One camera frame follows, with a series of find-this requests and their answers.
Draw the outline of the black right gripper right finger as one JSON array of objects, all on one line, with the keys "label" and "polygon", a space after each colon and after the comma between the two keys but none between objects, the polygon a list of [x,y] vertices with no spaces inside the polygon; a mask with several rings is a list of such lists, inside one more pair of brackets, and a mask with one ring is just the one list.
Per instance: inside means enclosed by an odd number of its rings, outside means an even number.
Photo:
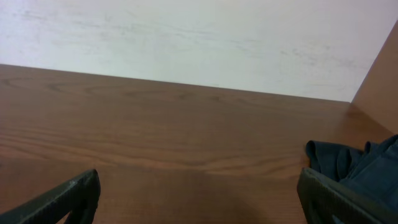
[{"label": "black right gripper right finger", "polygon": [[305,167],[297,193],[306,221],[316,223],[397,223],[397,213]]}]

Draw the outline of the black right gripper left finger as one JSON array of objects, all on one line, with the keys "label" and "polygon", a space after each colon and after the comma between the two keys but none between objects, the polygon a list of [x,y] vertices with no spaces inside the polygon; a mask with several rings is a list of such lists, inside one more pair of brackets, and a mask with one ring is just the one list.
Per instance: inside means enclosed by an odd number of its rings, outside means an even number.
[{"label": "black right gripper left finger", "polygon": [[1,214],[1,223],[91,224],[101,194],[97,170],[87,170],[28,202]]}]

